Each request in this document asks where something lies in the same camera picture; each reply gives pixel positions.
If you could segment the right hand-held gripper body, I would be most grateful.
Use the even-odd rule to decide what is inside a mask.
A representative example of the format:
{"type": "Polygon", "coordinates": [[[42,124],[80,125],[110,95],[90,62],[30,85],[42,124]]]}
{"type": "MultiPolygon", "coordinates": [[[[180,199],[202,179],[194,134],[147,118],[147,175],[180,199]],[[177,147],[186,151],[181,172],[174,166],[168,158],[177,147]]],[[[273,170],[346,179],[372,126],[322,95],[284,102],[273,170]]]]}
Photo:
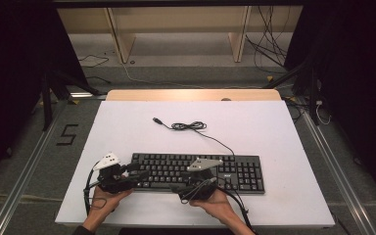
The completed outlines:
{"type": "Polygon", "coordinates": [[[223,160],[197,158],[180,174],[182,185],[172,183],[169,188],[181,201],[207,200],[217,188],[212,168],[222,164],[223,160]]]}

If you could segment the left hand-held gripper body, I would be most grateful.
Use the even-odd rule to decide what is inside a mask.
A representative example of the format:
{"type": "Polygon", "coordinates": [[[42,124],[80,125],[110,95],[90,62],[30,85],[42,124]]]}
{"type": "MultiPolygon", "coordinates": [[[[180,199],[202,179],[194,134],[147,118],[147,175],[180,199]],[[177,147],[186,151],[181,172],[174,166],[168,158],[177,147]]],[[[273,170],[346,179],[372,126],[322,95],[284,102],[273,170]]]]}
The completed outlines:
{"type": "Polygon", "coordinates": [[[95,163],[93,170],[99,171],[97,177],[99,187],[104,192],[116,194],[133,188],[134,183],[123,174],[128,170],[126,164],[121,164],[114,153],[106,154],[99,162],[95,163]]]}

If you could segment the black computer keyboard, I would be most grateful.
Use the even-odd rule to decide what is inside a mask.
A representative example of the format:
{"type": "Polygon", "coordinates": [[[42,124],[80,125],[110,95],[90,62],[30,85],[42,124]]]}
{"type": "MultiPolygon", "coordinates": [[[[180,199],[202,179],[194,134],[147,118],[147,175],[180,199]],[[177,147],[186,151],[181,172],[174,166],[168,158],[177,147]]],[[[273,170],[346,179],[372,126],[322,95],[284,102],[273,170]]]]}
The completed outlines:
{"type": "Polygon", "coordinates": [[[197,158],[223,160],[222,165],[211,169],[217,186],[240,194],[265,193],[259,156],[134,153],[131,162],[140,164],[138,171],[150,171],[138,184],[140,190],[170,192],[169,185],[181,186],[180,174],[197,158]]]}

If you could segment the person's left hand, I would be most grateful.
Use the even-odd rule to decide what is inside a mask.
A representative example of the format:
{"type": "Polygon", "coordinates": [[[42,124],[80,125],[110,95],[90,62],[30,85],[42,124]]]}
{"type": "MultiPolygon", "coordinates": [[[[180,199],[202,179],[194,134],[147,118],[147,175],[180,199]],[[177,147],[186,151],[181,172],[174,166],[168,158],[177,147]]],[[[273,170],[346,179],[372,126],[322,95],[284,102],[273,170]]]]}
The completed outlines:
{"type": "Polygon", "coordinates": [[[94,190],[88,217],[93,220],[105,220],[119,205],[120,201],[129,196],[132,189],[112,194],[103,191],[99,186],[94,190]]]}

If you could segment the person's right hand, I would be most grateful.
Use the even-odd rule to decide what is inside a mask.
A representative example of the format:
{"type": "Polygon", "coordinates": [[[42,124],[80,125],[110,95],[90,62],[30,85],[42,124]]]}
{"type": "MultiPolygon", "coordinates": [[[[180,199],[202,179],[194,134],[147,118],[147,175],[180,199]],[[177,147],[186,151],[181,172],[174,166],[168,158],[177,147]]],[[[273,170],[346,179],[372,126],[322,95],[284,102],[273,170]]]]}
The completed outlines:
{"type": "Polygon", "coordinates": [[[219,190],[215,190],[207,200],[191,200],[189,205],[203,209],[226,226],[231,226],[240,221],[239,216],[232,209],[226,195],[219,190]]]}

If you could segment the white table cover sheet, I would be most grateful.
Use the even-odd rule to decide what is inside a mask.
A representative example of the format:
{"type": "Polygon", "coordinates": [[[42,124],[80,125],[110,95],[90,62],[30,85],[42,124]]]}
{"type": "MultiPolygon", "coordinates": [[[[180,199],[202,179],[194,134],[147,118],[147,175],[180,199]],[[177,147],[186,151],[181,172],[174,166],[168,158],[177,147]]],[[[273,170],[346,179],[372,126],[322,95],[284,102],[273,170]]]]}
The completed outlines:
{"type": "Polygon", "coordinates": [[[125,164],[134,153],[259,156],[265,193],[242,198],[253,226],[334,224],[282,101],[103,102],[57,222],[73,225],[84,220],[88,173],[108,153],[125,164]]]}

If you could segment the black tape floor mark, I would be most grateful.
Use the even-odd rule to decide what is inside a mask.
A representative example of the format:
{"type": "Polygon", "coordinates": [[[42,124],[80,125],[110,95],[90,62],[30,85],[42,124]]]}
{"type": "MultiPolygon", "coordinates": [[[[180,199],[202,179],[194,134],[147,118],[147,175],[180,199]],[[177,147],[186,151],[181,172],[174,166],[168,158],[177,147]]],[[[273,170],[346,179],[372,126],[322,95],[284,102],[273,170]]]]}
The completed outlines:
{"type": "Polygon", "coordinates": [[[76,133],[75,130],[78,128],[77,124],[66,124],[62,134],[60,135],[60,139],[56,143],[57,146],[69,146],[72,145],[75,138],[76,133]]]}

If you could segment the light wooden table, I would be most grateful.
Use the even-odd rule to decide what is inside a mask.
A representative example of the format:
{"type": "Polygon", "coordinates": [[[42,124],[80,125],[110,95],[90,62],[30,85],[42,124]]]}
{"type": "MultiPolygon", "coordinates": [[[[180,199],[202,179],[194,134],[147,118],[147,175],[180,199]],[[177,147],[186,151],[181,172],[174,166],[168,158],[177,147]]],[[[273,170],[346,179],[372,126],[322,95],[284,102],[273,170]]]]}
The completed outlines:
{"type": "Polygon", "coordinates": [[[280,101],[275,89],[115,89],[107,101],[280,101]]]}

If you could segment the black metal stand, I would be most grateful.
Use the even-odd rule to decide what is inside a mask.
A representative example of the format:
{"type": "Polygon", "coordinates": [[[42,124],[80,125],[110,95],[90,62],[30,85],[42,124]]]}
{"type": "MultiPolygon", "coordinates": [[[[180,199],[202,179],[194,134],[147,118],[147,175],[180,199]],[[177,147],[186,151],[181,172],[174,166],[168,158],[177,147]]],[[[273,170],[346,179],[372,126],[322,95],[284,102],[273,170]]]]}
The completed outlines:
{"type": "Polygon", "coordinates": [[[263,89],[273,89],[278,85],[286,82],[291,78],[295,78],[292,91],[295,95],[303,95],[308,92],[309,95],[309,116],[315,125],[319,125],[318,117],[316,114],[316,101],[317,101],[317,72],[316,66],[316,54],[315,50],[312,50],[307,54],[301,64],[294,69],[287,71],[284,75],[275,81],[269,82],[263,86],[263,89]]]}
{"type": "Polygon", "coordinates": [[[67,100],[71,96],[71,93],[67,89],[68,85],[81,88],[95,96],[106,95],[106,92],[91,87],[87,83],[86,78],[78,79],[61,70],[47,70],[41,78],[41,95],[44,108],[44,131],[50,127],[53,121],[50,92],[53,92],[59,100],[67,100]]]}

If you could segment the black curtain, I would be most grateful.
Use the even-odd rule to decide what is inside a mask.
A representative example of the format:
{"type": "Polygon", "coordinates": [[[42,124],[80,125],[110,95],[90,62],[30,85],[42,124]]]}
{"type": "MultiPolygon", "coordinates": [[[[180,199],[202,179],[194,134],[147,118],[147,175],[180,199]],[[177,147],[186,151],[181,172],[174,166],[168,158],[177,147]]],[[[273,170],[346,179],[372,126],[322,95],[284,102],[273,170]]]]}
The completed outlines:
{"type": "Polygon", "coordinates": [[[60,73],[87,82],[52,0],[0,0],[0,162],[36,105],[42,78],[67,92],[60,73]]]}
{"type": "Polygon", "coordinates": [[[315,57],[320,93],[376,182],[376,0],[304,0],[286,67],[315,57]]]}

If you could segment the aluminium floor rail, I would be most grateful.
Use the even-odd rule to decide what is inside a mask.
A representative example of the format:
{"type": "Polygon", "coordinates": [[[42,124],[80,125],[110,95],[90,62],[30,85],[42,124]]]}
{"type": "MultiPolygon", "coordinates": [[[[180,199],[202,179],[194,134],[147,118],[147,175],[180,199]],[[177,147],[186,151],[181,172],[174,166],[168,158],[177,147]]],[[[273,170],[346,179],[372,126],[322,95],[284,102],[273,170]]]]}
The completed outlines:
{"type": "Polygon", "coordinates": [[[16,140],[12,156],[0,163],[0,235],[51,235],[68,187],[69,172],[57,155],[67,104],[54,106],[54,120],[44,130],[43,109],[34,110],[16,140]]]}
{"type": "Polygon", "coordinates": [[[308,112],[304,112],[303,117],[360,233],[362,235],[376,235],[376,227],[372,219],[355,193],[320,128],[314,124],[308,112]]]}

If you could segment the beige wooden desk frame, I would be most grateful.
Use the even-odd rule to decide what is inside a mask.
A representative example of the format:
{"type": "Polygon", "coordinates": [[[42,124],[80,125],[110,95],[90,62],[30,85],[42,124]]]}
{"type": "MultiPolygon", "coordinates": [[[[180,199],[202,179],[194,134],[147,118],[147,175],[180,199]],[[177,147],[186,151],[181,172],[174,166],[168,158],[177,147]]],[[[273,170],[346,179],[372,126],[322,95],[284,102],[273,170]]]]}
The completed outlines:
{"type": "Polygon", "coordinates": [[[138,33],[225,32],[233,60],[242,59],[248,32],[292,32],[301,6],[73,8],[58,11],[68,33],[108,33],[118,59],[128,61],[138,33]]]}

